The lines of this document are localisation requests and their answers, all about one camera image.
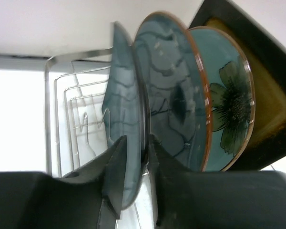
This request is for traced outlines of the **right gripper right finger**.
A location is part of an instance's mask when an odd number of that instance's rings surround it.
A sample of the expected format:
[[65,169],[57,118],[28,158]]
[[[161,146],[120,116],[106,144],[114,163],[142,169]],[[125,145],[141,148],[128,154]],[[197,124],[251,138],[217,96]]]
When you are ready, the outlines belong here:
[[286,174],[193,172],[149,135],[158,229],[286,229]]

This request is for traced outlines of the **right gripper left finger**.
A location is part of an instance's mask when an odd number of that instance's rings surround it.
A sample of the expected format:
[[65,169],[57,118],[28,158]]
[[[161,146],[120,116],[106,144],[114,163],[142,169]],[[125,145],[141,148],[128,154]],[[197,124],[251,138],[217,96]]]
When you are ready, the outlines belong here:
[[113,229],[120,218],[127,138],[62,178],[0,172],[0,229]]

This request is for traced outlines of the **square dark teal plate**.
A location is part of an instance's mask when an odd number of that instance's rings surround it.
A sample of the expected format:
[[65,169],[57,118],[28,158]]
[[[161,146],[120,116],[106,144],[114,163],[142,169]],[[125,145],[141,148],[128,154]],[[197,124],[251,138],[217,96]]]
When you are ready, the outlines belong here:
[[126,29],[112,24],[112,56],[102,114],[111,146],[121,136],[127,137],[127,162],[122,208],[136,199],[146,163],[147,101],[139,60]]

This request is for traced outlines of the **square brown yellow plate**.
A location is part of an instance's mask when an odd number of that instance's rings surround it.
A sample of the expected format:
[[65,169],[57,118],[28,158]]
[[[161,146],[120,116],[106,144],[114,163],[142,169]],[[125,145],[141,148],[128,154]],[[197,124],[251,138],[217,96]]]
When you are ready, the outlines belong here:
[[251,139],[232,170],[257,170],[286,156],[286,49],[230,0],[205,0],[190,27],[225,31],[248,58],[255,84]]

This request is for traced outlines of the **round dark teal plate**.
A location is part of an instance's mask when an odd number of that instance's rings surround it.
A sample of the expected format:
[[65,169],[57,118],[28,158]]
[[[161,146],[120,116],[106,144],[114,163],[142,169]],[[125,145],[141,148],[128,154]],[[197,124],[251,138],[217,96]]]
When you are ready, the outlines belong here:
[[150,107],[150,132],[192,171],[206,169],[212,141],[211,96],[197,44],[168,12],[148,15],[134,46]]

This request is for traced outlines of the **light green flower plate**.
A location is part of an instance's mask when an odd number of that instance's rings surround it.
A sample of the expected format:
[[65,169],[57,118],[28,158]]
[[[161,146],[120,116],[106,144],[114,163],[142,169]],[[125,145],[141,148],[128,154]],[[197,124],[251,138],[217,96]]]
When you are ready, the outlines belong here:
[[255,121],[255,90],[248,59],[226,32],[189,30],[198,46],[212,99],[213,133],[205,170],[226,171],[244,152]]

